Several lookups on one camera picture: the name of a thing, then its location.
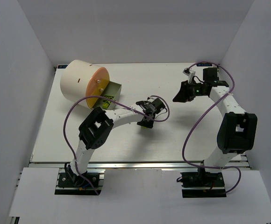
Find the long lime lego brick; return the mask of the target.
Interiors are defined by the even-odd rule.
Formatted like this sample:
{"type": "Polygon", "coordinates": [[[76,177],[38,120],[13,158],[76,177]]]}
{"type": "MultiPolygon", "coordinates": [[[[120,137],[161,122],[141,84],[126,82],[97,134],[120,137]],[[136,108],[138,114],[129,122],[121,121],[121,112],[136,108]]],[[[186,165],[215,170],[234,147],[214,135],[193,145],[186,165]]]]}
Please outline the long lime lego brick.
{"type": "Polygon", "coordinates": [[[102,100],[102,108],[105,110],[112,110],[115,107],[115,104],[110,101],[114,100],[114,96],[111,95],[103,95],[104,99],[102,100]]]}

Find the cream cylindrical sorting container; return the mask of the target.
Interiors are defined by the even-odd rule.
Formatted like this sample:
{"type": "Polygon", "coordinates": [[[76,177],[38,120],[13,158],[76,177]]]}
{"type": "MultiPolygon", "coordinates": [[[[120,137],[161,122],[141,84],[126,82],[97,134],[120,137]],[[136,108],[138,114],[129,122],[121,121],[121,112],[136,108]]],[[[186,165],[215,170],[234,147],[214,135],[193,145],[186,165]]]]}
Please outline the cream cylindrical sorting container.
{"type": "Polygon", "coordinates": [[[100,66],[81,60],[72,61],[64,70],[60,79],[63,96],[72,102],[86,97],[86,89],[93,72],[100,66]]]}

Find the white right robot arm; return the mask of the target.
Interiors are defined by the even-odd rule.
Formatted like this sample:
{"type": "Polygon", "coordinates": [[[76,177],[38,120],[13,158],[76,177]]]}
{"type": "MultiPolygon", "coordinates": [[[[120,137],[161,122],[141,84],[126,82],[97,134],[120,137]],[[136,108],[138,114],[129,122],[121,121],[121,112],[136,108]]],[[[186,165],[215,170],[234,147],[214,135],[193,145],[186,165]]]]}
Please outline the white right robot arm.
{"type": "Polygon", "coordinates": [[[215,67],[203,69],[203,81],[194,81],[195,71],[186,68],[184,74],[188,76],[181,83],[174,102],[186,103],[195,97],[208,96],[222,115],[222,123],[217,133],[217,146],[198,168],[200,172],[217,174],[238,154],[251,150],[254,145],[257,116],[246,112],[239,106],[231,94],[226,81],[220,80],[215,67]]]}

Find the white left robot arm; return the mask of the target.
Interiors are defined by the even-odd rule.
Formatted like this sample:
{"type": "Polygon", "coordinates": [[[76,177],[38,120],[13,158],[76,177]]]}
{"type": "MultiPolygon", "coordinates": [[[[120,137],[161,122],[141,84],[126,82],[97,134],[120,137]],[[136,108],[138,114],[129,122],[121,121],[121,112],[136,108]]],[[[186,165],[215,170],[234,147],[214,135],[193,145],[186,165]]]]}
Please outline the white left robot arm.
{"type": "Polygon", "coordinates": [[[145,128],[152,128],[154,122],[164,122],[170,115],[167,103],[158,96],[151,96],[147,100],[138,101],[131,106],[123,105],[111,100],[121,108],[103,110],[94,108],[78,127],[78,147],[76,150],[70,145],[66,135],[66,124],[73,107],[65,117],[63,125],[64,139],[73,153],[73,159],[65,164],[65,173],[75,187],[82,187],[86,183],[97,186],[97,180],[87,172],[89,161],[95,149],[101,147],[109,137],[110,132],[122,125],[136,123],[145,128]]]}

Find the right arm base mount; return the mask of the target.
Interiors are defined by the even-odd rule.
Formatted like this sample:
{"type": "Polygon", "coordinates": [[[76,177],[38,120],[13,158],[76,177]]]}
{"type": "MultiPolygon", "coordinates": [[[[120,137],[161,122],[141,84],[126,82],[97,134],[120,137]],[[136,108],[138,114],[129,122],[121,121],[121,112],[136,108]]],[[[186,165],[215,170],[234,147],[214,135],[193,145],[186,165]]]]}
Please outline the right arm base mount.
{"type": "Polygon", "coordinates": [[[181,183],[183,198],[227,197],[222,173],[183,172],[176,179],[181,183]]]}

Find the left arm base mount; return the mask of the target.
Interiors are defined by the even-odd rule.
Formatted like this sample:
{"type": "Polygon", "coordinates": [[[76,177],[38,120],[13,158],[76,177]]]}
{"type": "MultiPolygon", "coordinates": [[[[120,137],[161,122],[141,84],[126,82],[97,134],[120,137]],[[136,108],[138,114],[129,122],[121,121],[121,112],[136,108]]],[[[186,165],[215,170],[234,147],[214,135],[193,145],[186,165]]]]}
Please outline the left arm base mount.
{"type": "Polygon", "coordinates": [[[66,172],[59,172],[55,187],[55,195],[74,195],[74,196],[98,196],[102,190],[103,179],[100,173],[87,173],[86,178],[78,177],[75,182],[66,172]]]}

